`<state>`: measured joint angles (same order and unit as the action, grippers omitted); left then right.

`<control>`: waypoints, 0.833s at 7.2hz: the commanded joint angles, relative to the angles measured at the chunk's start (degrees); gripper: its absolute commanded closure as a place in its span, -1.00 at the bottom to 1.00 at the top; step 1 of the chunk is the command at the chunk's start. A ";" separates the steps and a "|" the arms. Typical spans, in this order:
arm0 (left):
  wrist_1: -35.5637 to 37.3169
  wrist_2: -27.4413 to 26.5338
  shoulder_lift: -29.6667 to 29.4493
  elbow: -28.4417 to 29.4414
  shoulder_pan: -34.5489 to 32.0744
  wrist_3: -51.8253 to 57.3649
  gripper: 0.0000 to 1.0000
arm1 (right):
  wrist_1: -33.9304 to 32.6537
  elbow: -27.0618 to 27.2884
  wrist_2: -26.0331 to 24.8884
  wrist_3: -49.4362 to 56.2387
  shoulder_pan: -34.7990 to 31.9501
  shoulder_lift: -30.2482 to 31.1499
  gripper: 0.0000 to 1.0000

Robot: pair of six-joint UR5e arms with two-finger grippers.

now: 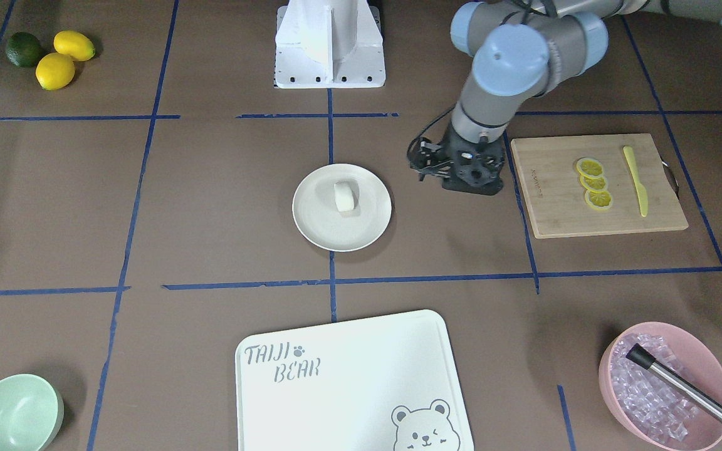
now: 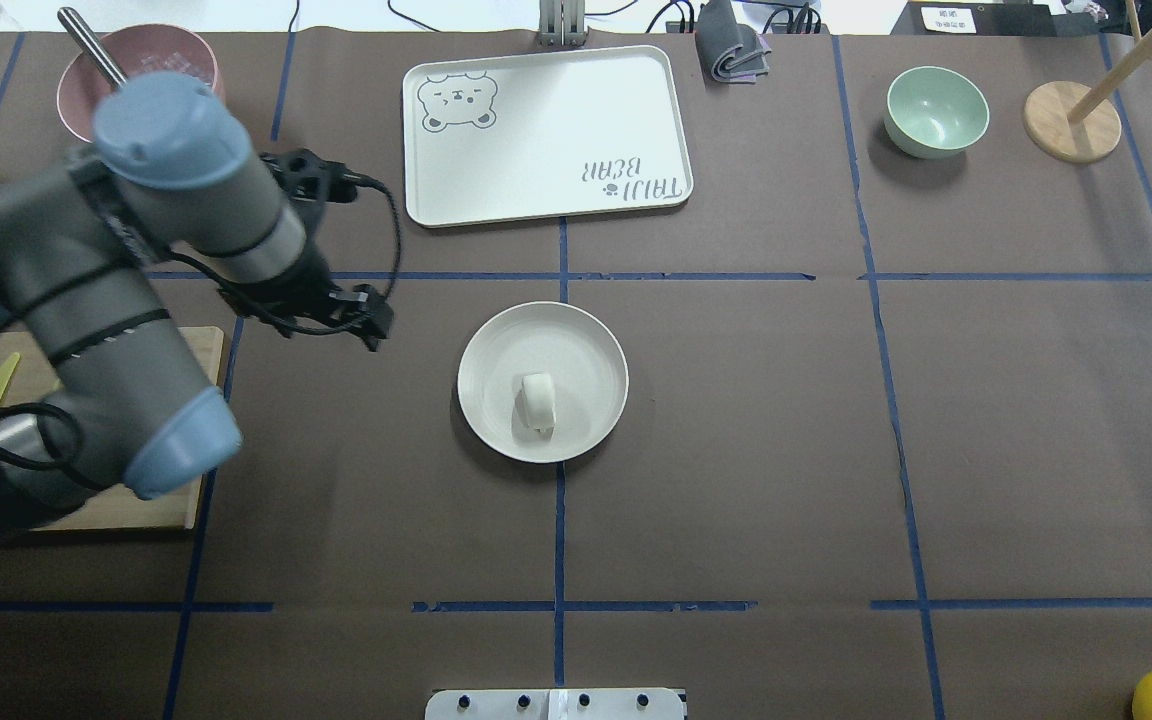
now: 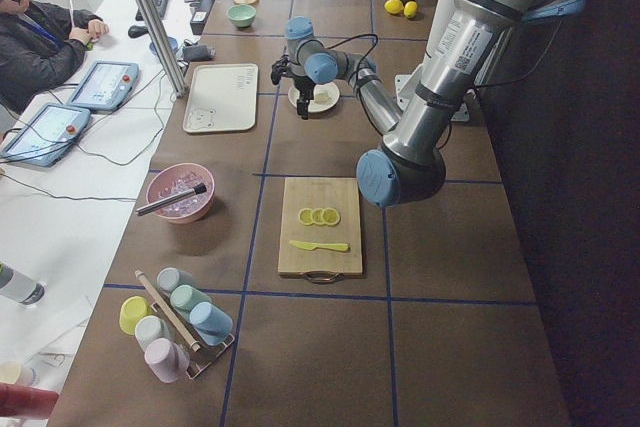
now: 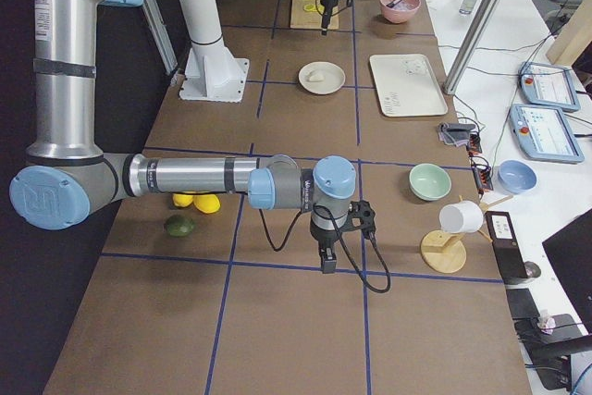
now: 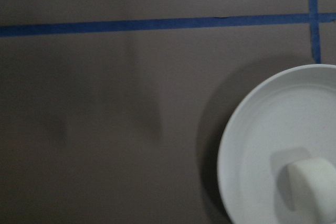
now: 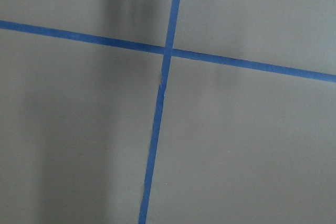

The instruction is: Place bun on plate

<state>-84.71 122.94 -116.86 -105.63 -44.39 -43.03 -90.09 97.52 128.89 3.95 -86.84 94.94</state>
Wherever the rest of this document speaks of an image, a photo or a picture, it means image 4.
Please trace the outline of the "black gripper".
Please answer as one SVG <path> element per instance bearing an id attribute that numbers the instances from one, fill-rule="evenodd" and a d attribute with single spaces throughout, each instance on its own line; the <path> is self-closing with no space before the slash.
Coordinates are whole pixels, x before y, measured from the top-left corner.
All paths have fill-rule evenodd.
<path id="1" fill-rule="evenodd" d="M 318 243 L 320 266 L 323 274 L 333 274 L 337 267 L 334 244 L 344 232 L 360 230 L 365 239 L 375 239 L 375 211 L 364 200 L 351 201 L 346 213 L 338 216 L 335 208 L 315 204 L 311 216 L 310 231 Z"/>
<path id="2" fill-rule="evenodd" d="M 338 10 L 336 13 L 333 12 L 333 9 L 338 6 L 339 0 L 320 0 L 320 5 L 322 6 L 322 18 L 321 18 L 321 34 L 327 35 L 328 27 L 330 25 L 331 17 L 335 14 L 338 14 L 340 11 L 344 10 L 347 7 L 352 6 L 353 0 L 345 0 L 346 4 L 345 7 Z"/>

